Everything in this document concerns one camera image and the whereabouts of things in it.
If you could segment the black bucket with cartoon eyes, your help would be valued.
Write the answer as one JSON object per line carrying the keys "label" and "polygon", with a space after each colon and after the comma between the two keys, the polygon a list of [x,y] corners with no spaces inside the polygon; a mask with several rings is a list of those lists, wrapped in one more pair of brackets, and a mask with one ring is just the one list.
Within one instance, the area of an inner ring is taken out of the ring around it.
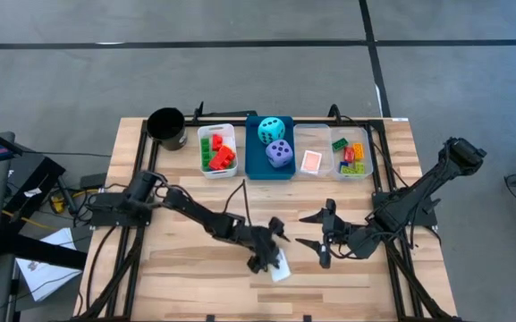
{"label": "black bucket with cartoon eyes", "polygon": [[166,150],[181,149],[187,143],[185,116],[175,107],[160,108],[147,119],[147,133]]}

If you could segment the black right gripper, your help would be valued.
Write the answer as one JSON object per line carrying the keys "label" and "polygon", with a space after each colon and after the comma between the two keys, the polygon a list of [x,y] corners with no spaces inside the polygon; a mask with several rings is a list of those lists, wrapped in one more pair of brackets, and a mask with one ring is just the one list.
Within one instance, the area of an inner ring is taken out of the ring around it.
{"label": "black right gripper", "polygon": [[332,251],[332,245],[347,245],[349,238],[357,229],[357,226],[343,221],[336,215],[336,203],[333,199],[326,200],[326,206],[322,211],[314,215],[306,216],[299,219],[302,223],[322,224],[323,241],[312,241],[307,239],[296,238],[295,241],[312,249],[319,256],[319,264],[322,268],[328,269],[331,266],[331,259],[354,259],[352,252],[346,254],[338,251]]}

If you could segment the long green four-stud block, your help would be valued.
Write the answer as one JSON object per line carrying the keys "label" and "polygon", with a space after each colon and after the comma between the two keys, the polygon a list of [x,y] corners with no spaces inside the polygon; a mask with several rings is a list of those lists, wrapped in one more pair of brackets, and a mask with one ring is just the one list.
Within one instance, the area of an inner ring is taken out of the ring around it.
{"label": "long green four-stud block", "polygon": [[211,160],[210,138],[202,138],[200,140],[200,157],[202,171],[206,172],[209,170],[209,162]]}

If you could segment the blue plastic bin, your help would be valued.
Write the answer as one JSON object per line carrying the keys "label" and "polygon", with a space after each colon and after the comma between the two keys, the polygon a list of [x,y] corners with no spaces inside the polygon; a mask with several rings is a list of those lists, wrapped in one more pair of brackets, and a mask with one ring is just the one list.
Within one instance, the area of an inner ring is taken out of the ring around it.
{"label": "blue plastic bin", "polygon": [[287,165],[274,168],[266,156],[266,144],[258,129],[266,116],[249,116],[245,123],[245,173],[252,180],[290,180],[296,172],[295,156]]}

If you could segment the white card box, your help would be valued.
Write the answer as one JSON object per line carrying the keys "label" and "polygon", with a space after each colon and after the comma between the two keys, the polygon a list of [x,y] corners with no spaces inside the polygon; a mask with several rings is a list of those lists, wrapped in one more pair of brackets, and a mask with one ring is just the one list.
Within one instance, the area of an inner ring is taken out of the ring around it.
{"label": "white card box", "polygon": [[285,256],[283,249],[279,250],[279,253],[276,256],[276,260],[277,266],[268,266],[268,271],[274,283],[281,282],[292,274],[287,257]]}

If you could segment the clear plastic bin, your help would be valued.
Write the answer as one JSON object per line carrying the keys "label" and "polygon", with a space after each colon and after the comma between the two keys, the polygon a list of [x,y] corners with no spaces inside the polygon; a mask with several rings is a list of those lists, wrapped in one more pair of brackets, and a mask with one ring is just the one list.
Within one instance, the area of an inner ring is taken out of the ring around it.
{"label": "clear plastic bin", "polygon": [[[331,148],[330,128],[321,123],[297,124],[293,127],[296,176],[308,179],[327,177],[334,169],[334,155]],[[305,150],[321,153],[322,160],[318,175],[300,171]]]}
{"label": "clear plastic bin", "polygon": [[345,138],[349,141],[348,147],[352,147],[352,144],[355,142],[362,143],[364,145],[365,157],[360,161],[355,161],[350,163],[349,166],[354,168],[355,162],[362,162],[365,166],[366,173],[365,174],[341,174],[339,165],[340,162],[343,161],[343,149],[339,151],[333,151],[334,155],[334,170],[333,174],[337,180],[341,181],[352,181],[352,180],[362,180],[366,177],[370,176],[373,173],[374,166],[372,162],[372,156],[369,152],[369,142],[368,142],[368,134],[367,131],[360,127],[334,127],[331,129],[331,147],[334,141],[337,141],[340,138]]}

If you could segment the orange card box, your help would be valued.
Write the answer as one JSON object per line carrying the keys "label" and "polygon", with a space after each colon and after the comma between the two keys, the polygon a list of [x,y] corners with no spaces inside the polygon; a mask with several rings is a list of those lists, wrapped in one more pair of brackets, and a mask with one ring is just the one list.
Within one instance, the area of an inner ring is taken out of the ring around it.
{"label": "orange card box", "polygon": [[321,165],[322,154],[312,150],[305,150],[302,158],[300,171],[305,174],[318,175]]}

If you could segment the big red three-stud block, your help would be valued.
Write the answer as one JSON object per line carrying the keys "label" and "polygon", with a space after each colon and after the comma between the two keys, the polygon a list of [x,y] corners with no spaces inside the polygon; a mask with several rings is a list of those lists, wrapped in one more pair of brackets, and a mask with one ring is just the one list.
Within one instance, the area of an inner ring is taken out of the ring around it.
{"label": "big red three-stud block", "polygon": [[211,171],[222,171],[231,169],[235,166],[236,153],[227,146],[222,146],[218,150],[217,156],[209,162]]}

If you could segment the white plastic bin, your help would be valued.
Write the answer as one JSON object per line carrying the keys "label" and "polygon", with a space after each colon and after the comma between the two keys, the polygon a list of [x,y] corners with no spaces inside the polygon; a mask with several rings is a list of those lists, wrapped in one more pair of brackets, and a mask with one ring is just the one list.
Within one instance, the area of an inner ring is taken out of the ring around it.
{"label": "white plastic bin", "polygon": [[238,153],[236,149],[235,131],[231,124],[223,123],[218,125],[203,126],[198,129],[199,138],[199,151],[200,151],[200,140],[202,138],[210,138],[210,144],[213,134],[219,134],[223,137],[223,146],[231,148],[236,153],[235,166],[231,169],[225,169],[222,171],[211,171],[210,169],[206,172],[202,171],[201,158],[200,158],[200,171],[207,179],[222,179],[226,177],[235,176],[237,173],[237,167],[239,164]]}

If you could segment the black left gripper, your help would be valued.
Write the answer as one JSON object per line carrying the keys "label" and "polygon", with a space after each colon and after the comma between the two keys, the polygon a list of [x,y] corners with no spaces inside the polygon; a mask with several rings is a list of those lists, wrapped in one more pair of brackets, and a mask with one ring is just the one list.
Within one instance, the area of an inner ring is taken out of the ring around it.
{"label": "black left gripper", "polygon": [[272,217],[268,227],[261,225],[246,225],[239,231],[239,244],[253,251],[254,254],[247,262],[250,271],[257,274],[259,271],[279,269],[282,252],[275,243],[273,236],[291,242],[284,234],[284,223],[278,217]]}

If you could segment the purple foam dice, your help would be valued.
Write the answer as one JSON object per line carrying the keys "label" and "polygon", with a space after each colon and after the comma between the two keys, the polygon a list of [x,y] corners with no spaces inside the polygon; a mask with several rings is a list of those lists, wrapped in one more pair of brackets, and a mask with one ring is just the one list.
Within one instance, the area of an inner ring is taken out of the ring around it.
{"label": "purple foam dice", "polygon": [[273,168],[280,168],[291,163],[293,150],[286,140],[275,140],[267,145],[266,156]]}

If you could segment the white paper sheets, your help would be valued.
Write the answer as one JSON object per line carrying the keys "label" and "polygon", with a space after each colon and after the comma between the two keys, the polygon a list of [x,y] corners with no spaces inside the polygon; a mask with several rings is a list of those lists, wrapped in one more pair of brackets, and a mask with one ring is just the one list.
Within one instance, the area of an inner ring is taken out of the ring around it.
{"label": "white paper sheets", "polygon": [[[90,230],[87,228],[62,228],[56,233],[40,237],[39,240],[63,248],[83,251],[83,243],[87,242],[90,236]],[[15,263],[34,301],[44,300],[74,277],[82,274],[82,269],[60,267],[31,259],[17,258]]]}

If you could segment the teal foam dice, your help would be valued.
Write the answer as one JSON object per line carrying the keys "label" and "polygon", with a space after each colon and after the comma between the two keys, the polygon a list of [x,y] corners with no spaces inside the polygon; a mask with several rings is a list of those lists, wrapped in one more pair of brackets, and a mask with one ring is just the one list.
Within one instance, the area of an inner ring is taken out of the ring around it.
{"label": "teal foam dice", "polygon": [[280,118],[267,117],[258,125],[258,138],[266,145],[275,140],[282,140],[284,136],[285,125]]}

